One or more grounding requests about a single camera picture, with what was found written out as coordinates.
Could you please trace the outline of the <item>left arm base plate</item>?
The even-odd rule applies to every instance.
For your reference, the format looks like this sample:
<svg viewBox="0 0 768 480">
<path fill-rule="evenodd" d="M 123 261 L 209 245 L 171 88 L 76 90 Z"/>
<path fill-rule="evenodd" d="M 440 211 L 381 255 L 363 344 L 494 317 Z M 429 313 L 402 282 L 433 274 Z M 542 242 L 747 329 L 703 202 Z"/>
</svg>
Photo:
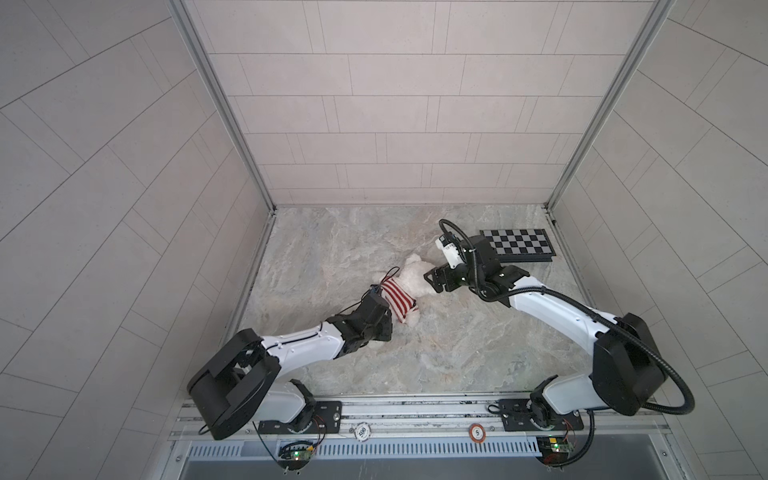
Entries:
<svg viewBox="0 0 768 480">
<path fill-rule="evenodd" d="M 268 435 L 337 434 L 340 431 L 342 408 L 340 401 L 318 401 L 312 409 L 305 407 L 290 423 L 258 422 L 258 432 Z"/>
</svg>

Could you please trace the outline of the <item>white teddy bear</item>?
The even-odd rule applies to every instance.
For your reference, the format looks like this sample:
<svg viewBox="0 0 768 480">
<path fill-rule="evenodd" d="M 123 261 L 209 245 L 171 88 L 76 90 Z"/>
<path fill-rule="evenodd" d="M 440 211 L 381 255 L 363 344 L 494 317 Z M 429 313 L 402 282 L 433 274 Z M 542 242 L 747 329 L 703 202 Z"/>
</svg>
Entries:
<svg viewBox="0 0 768 480">
<path fill-rule="evenodd" d="M 371 279 L 374 284 L 380 285 L 386 277 L 394 277 L 398 284 L 416 299 L 418 305 L 419 299 L 437 294 L 431 284 L 424 278 L 424 275 L 434 268 L 433 264 L 424 261 L 418 254 L 412 253 L 405 259 L 401 267 L 389 273 L 375 271 L 371 274 Z"/>
</svg>

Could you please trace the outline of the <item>red white striped sweater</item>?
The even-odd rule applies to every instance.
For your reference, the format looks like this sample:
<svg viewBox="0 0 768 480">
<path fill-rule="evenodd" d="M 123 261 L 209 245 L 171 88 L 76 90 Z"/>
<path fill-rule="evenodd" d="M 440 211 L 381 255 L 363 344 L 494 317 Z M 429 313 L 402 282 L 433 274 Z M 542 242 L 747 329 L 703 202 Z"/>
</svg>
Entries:
<svg viewBox="0 0 768 480">
<path fill-rule="evenodd" d="M 394 277 L 386 277 L 380 283 L 381 296 L 387 301 L 392 315 L 399 323 L 415 325 L 420 319 L 416 299 L 408 294 Z"/>
</svg>

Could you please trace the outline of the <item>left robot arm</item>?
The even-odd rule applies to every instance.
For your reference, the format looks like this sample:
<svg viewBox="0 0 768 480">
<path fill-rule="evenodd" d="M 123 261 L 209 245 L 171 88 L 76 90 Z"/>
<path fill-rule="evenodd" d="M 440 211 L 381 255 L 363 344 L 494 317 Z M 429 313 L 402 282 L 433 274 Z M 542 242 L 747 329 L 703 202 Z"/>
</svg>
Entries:
<svg viewBox="0 0 768 480">
<path fill-rule="evenodd" d="M 389 341 L 392 312 L 381 292 L 371 287 L 350 311 L 307 330 L 266 337 L 251 328 L 237 332 L 187 385 L 206 431 L 224 440 L 252 421 L 305 430 L 313 423 L 316 400 L 289 374 L 352 354 L 372 341 Z"/>
</svg>

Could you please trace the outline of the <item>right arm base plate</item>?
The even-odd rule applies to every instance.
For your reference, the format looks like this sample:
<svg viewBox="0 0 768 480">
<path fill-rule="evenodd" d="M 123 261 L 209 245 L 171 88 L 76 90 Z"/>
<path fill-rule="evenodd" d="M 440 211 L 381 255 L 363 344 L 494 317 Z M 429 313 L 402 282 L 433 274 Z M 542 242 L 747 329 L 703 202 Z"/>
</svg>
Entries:
<svg viewBox="0 0 768 480">
<path fill-rule="evenodd" d="M 578 412 L 566 415 L 536 412 L 529 399 L 501 399 L 486 406 L 501 419 L 505 432 L 581 431 L 584 422 Z"/>
</svg>

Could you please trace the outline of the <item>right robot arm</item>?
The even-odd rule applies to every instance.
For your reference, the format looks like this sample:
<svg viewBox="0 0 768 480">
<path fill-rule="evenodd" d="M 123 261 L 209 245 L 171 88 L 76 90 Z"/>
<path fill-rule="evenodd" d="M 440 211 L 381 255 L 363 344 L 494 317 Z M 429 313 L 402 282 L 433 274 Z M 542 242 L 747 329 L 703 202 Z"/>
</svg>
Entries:
<svg viewBox="0 0 768 480">
<path fill-rule="evenodd" d="M 435 244 L 446 262 L 424 278 L 436 292 L 466 286 L 487 303 L 498 302 L 537 318 L 591 356 L 590 371 L 552 376 L 531 392 L 528 409 L 540 427 L 575 410 L 609 409 L 632 416 L 647 407 L 667 380 L 655 359 L 653 338 L 639 317 L 615 317 L 549 289 L 527 271 L 503 265 L 489 241 L 480 236 L 460 240 L 445 233 Z"/>
</svg>

